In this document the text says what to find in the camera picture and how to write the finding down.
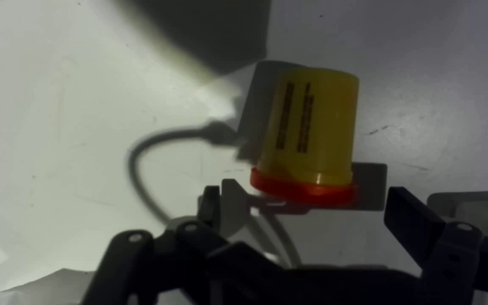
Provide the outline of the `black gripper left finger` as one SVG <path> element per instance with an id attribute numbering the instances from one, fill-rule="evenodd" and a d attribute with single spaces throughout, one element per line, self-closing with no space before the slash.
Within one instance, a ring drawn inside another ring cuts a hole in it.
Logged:
<path id="1" fill-rule="evenodd" d="M 194 217 L 174 218 L 160 235 L 111 237 L 79 305 L 159 305 L 181 293 L 191 305 L 281 305 L 289 273 L 245 242 L 220 234 L 221 191 L 206 186 Z"/>

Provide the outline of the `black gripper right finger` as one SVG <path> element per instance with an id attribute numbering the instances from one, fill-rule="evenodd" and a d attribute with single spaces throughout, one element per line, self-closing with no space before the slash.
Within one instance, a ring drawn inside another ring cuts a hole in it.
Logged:
<path id="1" fill-rule="evenodd" d="M 442 220 L 403 186 L 386 195 L 382 223 L 419 266 L 426 305 L 470 305 L 488 293 L 488 237 L 467 222 Z"/>

